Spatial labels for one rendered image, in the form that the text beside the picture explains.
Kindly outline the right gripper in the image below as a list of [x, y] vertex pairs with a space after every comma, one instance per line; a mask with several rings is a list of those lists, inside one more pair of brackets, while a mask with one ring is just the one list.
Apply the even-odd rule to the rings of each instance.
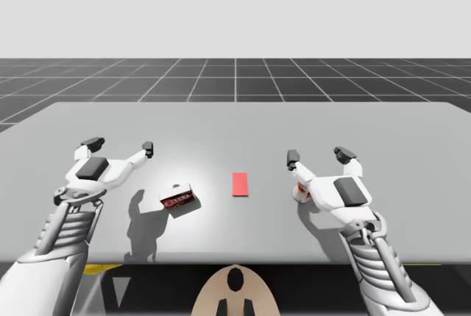
[[353, 220], [374, 220], [375, 215], [369, 207], [372, 196], [360, 179], [364, 171], [357, 155], [344, 147], [335, 147], [333, 152], [343, 165], [343, 175], [346, 176], [316, 178], [300, 162], [300, 154], [296, 150], [288, 150], [286, 166], [298, 183], [308, 186], [316, 206], [331, 213], [342, 224]]

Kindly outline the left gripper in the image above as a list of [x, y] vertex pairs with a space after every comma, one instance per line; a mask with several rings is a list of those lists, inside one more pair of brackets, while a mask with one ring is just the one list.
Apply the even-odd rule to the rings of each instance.
[[126, 160], [108, 160], [93, 157], [98, 152], [105, 139], [90, 138], [83, 141], [74, 151], [75, 165], [66, 174], [66, 195], [88, 195], [113, 190], [121, 186], [130, 176], [133, 169], [142, 167], [154, 156], [154, 143], [146, 141], [141, 150]]

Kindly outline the red and white can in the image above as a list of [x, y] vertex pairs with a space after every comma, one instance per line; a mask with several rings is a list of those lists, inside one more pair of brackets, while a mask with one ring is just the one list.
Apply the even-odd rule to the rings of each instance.
[[311, 193], [306, 186], [301, 184], [301, 182], [297, 182], [292, 195], [298, 203], [306, 203], [311, 199]]

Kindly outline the red and white carton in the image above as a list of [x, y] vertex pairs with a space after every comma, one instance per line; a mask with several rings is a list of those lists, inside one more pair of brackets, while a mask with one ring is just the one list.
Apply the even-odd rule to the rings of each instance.
[[159, 201], [174, 219], [202, 207], [190, 183], [174, 184], [160, 193]]

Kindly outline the pink pad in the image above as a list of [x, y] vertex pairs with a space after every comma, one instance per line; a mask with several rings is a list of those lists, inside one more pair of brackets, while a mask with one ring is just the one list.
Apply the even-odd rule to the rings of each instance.
[[246, 172], [234, 172], [232, 195], [234, 197], [247, 197], [248, 194], [248, 174]]

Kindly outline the tan robot part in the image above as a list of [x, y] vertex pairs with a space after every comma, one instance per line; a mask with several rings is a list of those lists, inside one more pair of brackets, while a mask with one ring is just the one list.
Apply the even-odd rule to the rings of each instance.
[[214, 273], [200, 290], [191, 316], [281, 316], [265, 281], [241, 265]]

